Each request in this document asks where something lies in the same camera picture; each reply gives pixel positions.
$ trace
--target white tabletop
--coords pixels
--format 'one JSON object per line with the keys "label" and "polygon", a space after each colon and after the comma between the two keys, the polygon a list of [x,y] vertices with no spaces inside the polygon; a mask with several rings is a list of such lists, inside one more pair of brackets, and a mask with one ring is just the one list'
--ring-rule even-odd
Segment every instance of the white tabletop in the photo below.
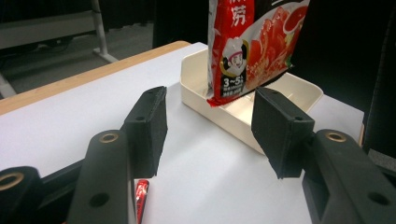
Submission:
{"label": "white tabletop", "polygon": [[[182,59],[196,43],[0,116],[0,170],[50,175],[85,157],[91,138],[119,129],[143,91],[166,86],[168,134],[150,179],[144,223],[310,223],[302,179],[278,180],[268,160],[183,105]],[[362,112],[324,96],[316,130],[359,139]]]}

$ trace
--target snack bag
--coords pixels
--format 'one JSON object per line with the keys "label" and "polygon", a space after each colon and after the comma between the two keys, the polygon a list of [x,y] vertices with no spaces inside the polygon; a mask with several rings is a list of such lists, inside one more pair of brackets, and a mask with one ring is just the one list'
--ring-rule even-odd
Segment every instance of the snack bag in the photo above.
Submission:
{"label": "snack bag", "polygon": [[225,105],[290,67],[309,0],[209,0],[207,101]]}

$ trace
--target small red packet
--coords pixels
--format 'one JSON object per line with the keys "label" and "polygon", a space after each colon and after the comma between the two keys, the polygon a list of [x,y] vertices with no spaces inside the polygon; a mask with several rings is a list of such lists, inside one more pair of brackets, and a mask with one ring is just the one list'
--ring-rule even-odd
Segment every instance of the small red packet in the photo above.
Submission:
{"label": "small red packet", "polygon": [[136,221],[142,223],[143,213],[145,211],[146,199],[149,192],[149,181],[141,179],[136,184]]}

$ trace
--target white tray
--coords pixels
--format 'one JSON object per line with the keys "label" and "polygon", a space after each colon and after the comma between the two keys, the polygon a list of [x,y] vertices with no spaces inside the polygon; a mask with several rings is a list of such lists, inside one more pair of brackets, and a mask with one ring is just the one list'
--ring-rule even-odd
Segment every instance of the white tray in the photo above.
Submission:
{"label": "white tray", "polygon": [[[218,107],[211,107],[206,101],[207,56],[208,50],[204,49],[183,59],[180,76],[182,102],[263,154],[250,130],[254,92]],[[305,113],[323,95],[321,88],[290,73],[266,87],[281,92]]]}

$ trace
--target wooden table edge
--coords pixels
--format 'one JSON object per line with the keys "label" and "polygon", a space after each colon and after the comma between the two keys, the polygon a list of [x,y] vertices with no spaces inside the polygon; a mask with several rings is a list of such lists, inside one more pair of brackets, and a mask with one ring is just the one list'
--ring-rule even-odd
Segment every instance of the wooden table edge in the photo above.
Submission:
{"label": "wooden table edge", "polygon": [[171,44],[164,45],[156,49],[151,49],[135,56],[131,56],[118,62],[110,63],[92,69],[90,71],[5,98],[3,100],[0,100],[0,115],[4,115],[8,112],[19,109],[26,105],[33,104],[61,92],[71,90],[75,87],[94,81],[98,78],[116,73],[122,69],[146,62],[174,50],[187,47],[188,45],[190,45],[190,43],[186,41],[176,41]]}

